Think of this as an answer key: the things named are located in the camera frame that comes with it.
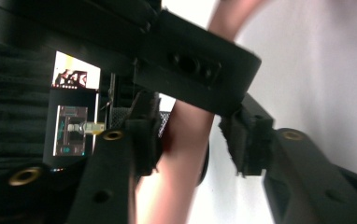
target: black fabric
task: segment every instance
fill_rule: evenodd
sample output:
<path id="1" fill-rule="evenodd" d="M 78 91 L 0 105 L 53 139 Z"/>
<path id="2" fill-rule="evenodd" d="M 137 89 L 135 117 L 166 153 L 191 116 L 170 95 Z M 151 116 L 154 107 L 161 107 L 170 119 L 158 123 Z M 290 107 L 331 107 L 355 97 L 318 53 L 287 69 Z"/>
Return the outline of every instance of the black fabric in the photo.
<path id="1" fill-rule="evenodd" d="M 0 175 L 42 161 L 54 57 L 0 45 Z"/>

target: skin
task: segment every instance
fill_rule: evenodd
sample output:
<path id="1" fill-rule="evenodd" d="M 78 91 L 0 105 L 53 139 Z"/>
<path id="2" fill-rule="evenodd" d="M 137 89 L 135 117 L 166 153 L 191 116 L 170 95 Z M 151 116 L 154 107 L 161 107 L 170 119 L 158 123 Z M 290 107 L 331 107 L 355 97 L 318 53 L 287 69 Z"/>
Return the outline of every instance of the skin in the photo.
<path id="1" fill-rule="evenodd" d="M 233 42 L 263 1 L 221 1 L 208 30 Z M 143 177 L 137 188 L 137 223 L 186 223 L 213 119 L 210 112 L 176 101 L 164 129 L 164 153 L 157 164 L 158 172 Z"/>

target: brass nut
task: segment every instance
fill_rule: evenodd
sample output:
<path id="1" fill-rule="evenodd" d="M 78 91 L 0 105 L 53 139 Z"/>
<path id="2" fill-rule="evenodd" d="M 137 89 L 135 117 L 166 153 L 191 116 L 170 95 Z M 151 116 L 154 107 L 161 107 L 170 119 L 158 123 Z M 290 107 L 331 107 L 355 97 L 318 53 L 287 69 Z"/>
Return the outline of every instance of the brass nut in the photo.
<path id="1" fill-rule="evenodd" d="M 8 183 L 10 186 L 22 186 L 37 180 L 40 176 L 41 169 L 39 167 L 30 167 L 13 175 Z"/>
<path id="2" fill-rule="evenodd" d="M 121 131 L 112 131 L 109 133 L 105 133 L 103 138 L 108 141 L 114 141 L 123 138 L 123 133 Z"/>
<path id="3" fill-rule="evenodd" d="M 301 141 L 304 139 L 304 136 L 302 134 L 292 131 L 284 132 L 283 137 L 293 141 Z"/>

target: display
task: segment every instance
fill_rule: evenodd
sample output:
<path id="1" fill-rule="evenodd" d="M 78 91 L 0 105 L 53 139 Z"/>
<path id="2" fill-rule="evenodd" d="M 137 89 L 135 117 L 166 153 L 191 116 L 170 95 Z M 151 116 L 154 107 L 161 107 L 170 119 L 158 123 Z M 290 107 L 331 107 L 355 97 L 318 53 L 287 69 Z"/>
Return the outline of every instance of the display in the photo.
<path id="1" fill-rule="evenodd" d="M 85 133 L 80 127 L 87 121 L 88 108 L 58 105 L 53 156 L 85 155 Z"/>

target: white background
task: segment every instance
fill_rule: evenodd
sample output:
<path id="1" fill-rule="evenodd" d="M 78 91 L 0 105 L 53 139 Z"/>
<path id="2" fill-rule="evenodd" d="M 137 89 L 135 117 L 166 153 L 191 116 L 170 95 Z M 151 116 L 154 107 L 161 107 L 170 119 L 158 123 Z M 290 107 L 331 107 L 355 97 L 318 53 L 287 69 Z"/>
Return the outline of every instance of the white background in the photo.
<path id="1" fill-rule="evenodd" d="M 96 90 L 99 89 L 100 68 L 56 51 L 52 84 L 54 83 L 54 80 L 57 78 L 59 73 L 63 73 L 65 69 L 87 72 L 86 88 Z"/>
<path id="2" fill-rule="evenodd" d="M 164 4 L 206 27 L 216 1 Z M 275 128 L 307 133 L 331 162 L 357 173 L 357 1 L 270 1 L 236 43 L 263 60 L 250 94 Z M 189 223 L 273 223 L 262 179 L 235 176 L 218 121 Z"/>

